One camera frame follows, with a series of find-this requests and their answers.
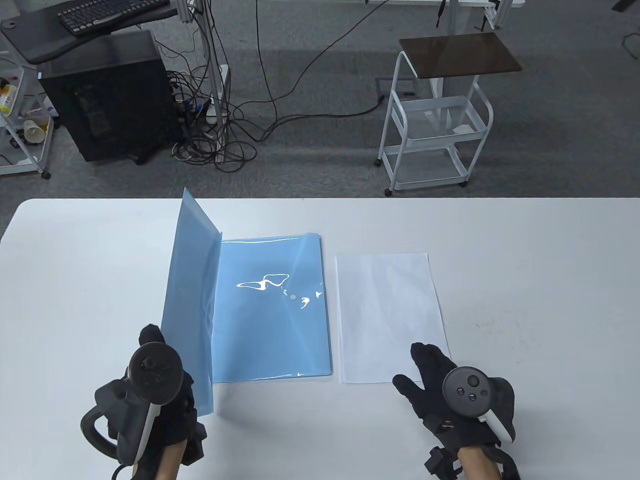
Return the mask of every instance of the translucent blue sheet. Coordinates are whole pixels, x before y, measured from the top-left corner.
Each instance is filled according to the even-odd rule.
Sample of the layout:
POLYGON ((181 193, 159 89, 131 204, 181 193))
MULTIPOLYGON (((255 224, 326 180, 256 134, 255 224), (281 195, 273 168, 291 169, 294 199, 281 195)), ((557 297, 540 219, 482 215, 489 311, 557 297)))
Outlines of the translucent blue sheet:
POLYGON ((222 241, 185 189, 161 330, 199 415, 212 383, 330 375, 324 296, 319 235, 222 241))
POLYGON ((213 380, 332 373, 320 236, 222 242, 213 380))
POLYGON ((222 234, 184 189, 160 330, 193 377, 199 415, 213 412, 211 334, 222 234))

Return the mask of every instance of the hand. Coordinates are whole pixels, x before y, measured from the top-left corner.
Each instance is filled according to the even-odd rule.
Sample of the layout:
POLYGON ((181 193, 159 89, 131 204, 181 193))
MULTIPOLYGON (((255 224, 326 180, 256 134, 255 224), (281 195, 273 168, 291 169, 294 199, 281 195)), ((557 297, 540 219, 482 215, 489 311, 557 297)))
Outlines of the hand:
POLYGON ((424 390, 405 375, 396 375, 393 384, 411 403, 422 420, 442 445, 454 455, 462 447, 500 445, 495 433, 477 419, 454 413, 442 395, 442 383, 447 374, 457 367, 435 345, 414 343, 411 358, 415 362, 424 390))
MULTIPOLYGON (((147 325, 140 332, 140 346, 149 342, 165 343, 163 334, 156 325, 147 325)), ((176 397, 160 408, 160 414, 154 420, 153 428, 145 448, 145 452, 135 467, 135 480, 157 480, 159 478, 175 478, 180 463, 191 463, 197 460, 183 458, 193 456, 194 448, 184 454, 185 448, 196 437, 198 412, 194 407, 191 386, 193 379, 183 372, 182 386, 176 397)), ((117 438, 117 431, 108 424, 109 436, 117 438)))

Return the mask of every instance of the black glove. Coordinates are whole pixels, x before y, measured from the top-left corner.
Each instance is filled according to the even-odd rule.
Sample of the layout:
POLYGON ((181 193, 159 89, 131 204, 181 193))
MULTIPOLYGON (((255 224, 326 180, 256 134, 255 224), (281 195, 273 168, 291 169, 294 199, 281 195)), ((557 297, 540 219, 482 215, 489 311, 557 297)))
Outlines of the black glove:
MULTIPOLYGON (((140 346, 149 342, 165 343, 163 334, 157 325, 147 325, 140 332, 140 346)), ((154 420, 145 452, 138 462, 135 480, 154 480, 164 448, 187 440, 187 448, 182 463, 189 465, 202 456, 202 439, 206 437, 204 427, 198 423, 198 412, 193 399, 193 378, 187 372, 182 377, 182 386, 175 399, 160 408, 160 414, 154 420)), ((108 424, 109 436, 114 440, 118 432, 108 424)))
POLYGON ((435 345, 414 343, 411 358, 420 371, 424 390, 405 375, 394 376, 398 392, 411 403, 415 414, 452 454, 462 447, 500 445, 498 437, 484 423, 454 413, 442 395, 447 373, 457 367, 435 345))

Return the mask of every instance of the white paper sheet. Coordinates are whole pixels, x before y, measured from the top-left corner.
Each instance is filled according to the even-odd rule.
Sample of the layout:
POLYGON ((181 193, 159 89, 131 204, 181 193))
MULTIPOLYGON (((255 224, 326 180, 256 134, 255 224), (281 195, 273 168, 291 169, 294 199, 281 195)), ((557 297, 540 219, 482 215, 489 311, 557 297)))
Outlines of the white paper sheet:
POLYGON ((414 342, 450 356, 426 253, 338 255, 336 265, 343 383, 420 381, 414 342))

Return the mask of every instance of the forearm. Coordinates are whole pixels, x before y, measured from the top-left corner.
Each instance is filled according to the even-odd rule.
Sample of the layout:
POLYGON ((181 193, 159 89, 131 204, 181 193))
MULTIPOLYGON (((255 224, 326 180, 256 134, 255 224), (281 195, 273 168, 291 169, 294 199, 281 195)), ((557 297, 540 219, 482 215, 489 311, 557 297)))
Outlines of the forearm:
POLYGON ((158 473, 156 480, 175 480, 178 476, 178 468, 182 461, 182 455, 184 455, 184 449, 187 446, 187 441, 180 442, 179 444, 169 445, 164 448, 162 458, 160 460, 160 466, 158 467, 158 473))
POLYGON ((480 447, 464 447, 458 451, 467 480, 501 480, 498 466, 489 460, 480 447))

